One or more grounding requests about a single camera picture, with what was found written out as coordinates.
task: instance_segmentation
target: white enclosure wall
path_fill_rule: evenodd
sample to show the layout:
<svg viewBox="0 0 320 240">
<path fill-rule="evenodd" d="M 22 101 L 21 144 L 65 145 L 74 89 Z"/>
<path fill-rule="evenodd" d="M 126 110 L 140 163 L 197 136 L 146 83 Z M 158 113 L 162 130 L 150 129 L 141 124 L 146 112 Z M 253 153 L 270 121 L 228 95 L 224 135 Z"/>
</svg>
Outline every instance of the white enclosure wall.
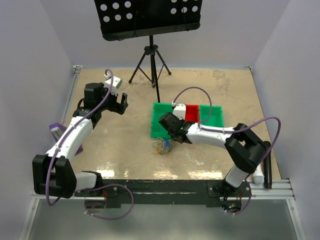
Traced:
<svg viewBox="0 0 320 240">
<path fill-rule="evenodd" d="M 32 159 L 53 138 L 73 76 L 39 0 L 0 2 L 0 239 L 16 240 L 33 192 Z"/>
<path fill-rule="evenodd" d="M 253 67 L 265 115 L 283 127 L 275 146 L 309 240 L 320 236 L 320 1 L 291 0 Z M 276 124 L 267 124 L 272 137 Z"/>
<path fill-rule="evenodd" d="M 148 37 L 105 41 L 94 0 L 40 1 L 73 64 L 135 67 L 144 46 L 149 44 Z M 251 66 L 288 2 L 203 0 L 198 30 L 155 35 L 154 42 L 159 45 L 159 51 L 170 67 Z M 145 60 L 144 65 L 149 66 L 150 61 Z"/>
</svg>

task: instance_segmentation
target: marble-patterned surface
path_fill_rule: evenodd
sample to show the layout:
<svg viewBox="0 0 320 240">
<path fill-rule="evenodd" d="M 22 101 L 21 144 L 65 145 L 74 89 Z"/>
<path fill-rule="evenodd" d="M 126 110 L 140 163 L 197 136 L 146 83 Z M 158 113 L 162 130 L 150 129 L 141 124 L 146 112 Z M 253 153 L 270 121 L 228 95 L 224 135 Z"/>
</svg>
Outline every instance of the marble-patterned surface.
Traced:
<svg viewBox="0 0 320 240">
<path fill-rule="evenodd" d="M 242 69 L 171 69 L 159 79 L 162 103 L 171 103 L 184 88 L 199 86 L 207 90 L 214 105 L 223 109 L 225 127 L 238 123 L 247 125 L 263 117 L 258 95 L 249 70 Z M 169 155 L 156 155 L 150 137 L 153 103 L 156 89 L 138 71 L 128 84 L 133 69 L 113 69 L 123 79 L 119 90 L 128 94 L 124 115 L 105 111 L 94 131 L 83 142 L 84 151 L 76 155 L 72 166 L 75 172 L 97 171 L 104 178 L 114 179 L 222 179 L 233 162 L 226 150 L 204 144 L 175 143 Z M 78 101 L 83 98 L 85 84 L 103 82 L 104 69 L 83 69 L 76 86 L 68 125 Z M 209 104 L 206 95 L 189 90 L 180 98 L 185 104 Z M 263 140 L 269 140 L 266 124 L 253 130 Z M 281 179 L 275 156 L 272 155 L 273 179 Z"/>
</svg>

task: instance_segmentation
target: perforated black panel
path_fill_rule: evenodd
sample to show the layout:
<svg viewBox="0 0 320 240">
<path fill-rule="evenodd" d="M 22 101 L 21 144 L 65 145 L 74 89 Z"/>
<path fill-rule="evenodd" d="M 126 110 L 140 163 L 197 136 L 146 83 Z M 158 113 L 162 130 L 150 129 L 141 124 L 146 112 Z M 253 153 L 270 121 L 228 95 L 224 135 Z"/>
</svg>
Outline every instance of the perforated black panel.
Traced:
<svg viewBox="0 0 320 240">
<path fill-rule="evenodd" d="M 199 28 L 202 0 L 95 0 L 108 41 Z"/>
</svg>

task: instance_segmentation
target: tripod leg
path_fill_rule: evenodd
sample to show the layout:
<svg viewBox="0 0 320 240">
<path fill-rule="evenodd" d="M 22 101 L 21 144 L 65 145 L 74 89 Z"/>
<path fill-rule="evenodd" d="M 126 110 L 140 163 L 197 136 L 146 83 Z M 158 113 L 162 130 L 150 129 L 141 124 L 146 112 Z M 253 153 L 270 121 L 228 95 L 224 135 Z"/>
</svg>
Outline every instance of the tripod leg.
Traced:
<svg viewBox="0 0 320 240">
<path fill-rule="evenodd" d="M 138 66 L 136 66 L 136 68 L 135 68 L 135 70 L 134 70 L 134 72 L 133 72 L 133 74 L 132 74 L 132 76 L 131 76 L 131 78 L 130 78 L 130 80 L 129 80 L 129 83 L 132 83 L 132 79 L 135 77 L 138 69 L 140 68 L 140 65 L 141 65 L 142 61 L 145 59 L 145 56 L 146 56 L 146 53 L 144 53 L 144 54 L 142 55 L 142 57 L 141 57 L 141 59 L 140 59 L 140 61 L 139 61 L 139 63 L 138 63 Z"/>
<path fill-rule="evenodd" d="M 168 74 L 171 75 L 171 72 L 170 72 L 165 60 L 162 58 L 162 56 L 160 55 L 160 52 L 158 50 L 156 50 L 156 54 L 158 54 L 162 64 L 164 65 L 165 69 L 168 71 Z"/>
<path fill-rule="evenodd" d="M 156 60 L 155 55 L 150 55 L 151 59 L 151 77 L 152 77 L 152 87 L 156 89 L 156 97 L 158 99 L 158 103 L 160 103 L 160 93 L 159 93 L 159 85 L 158 85 L 158 77 L 157 77 L 157 68 L 156 68 Z"/>
</svg>

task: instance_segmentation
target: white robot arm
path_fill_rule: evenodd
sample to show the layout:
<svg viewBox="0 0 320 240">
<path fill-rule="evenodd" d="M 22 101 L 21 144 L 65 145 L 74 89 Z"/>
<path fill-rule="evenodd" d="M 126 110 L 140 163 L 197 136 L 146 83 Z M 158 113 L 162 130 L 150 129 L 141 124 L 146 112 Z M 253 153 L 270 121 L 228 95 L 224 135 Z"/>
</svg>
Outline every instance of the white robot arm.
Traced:
<svg viewBox="0 0 320 240">
<path fill-rule="evenodd" d="M 118 89 L 122 84 L 122 80 L 114 76 L 111 86 L 111 76 L 109 74 L 104 76 L 106 78 L 105 82 L 89 83 L 85 86 L 84 98 L 78 103 L 70 125 L 58 142 L 45 155 L 36 155 L 34 157 L 32 170 L 34 191 L 37 194 L 45 194 L 46 173 L 49 169 L 49 162 L 53 157 L 55 157 L 55 172 L 52 171 L 50 174 L 50 196 L 70 198 L 74 192 L 91 189 L 101 183 L 101 176 L 97 172 L 83 171 L 75 174 L 71 164 L 78 148 L 100 120 L 102 112 L 108 110 L 122 115 L 128 107 L 125 93 L 122 94 L 121 103 L 117 102 Z M 102 102 L 109 88 L 111 88 L 110 95 L 101 107 L 92 115 L 83 119 L 87 113 Z M 81 119 L 83 120 L 76 126 L 76 123 Z"/>
<path fill-rule="evenodd" d="M 172 107 L 173 113 L 168 112 L 163 115 L 159 119 L 159 123 L 168 131 L 174 141 L 181 144 L 208 144 L 226 149 L 229 152 L 234 165 L 224 179 L 225 186 L 229 185 L 231 189 L 236 189 L 243 180 L 256 171 L 269 145 L 252 130 L 229 133 L 247 127 L 245 124 L 239 123 L 236 127 L 205 126 L 206 130 L 203 130 L 197 122 L 185 122 L 186 105 L 179 103 Z"/>
</svg>

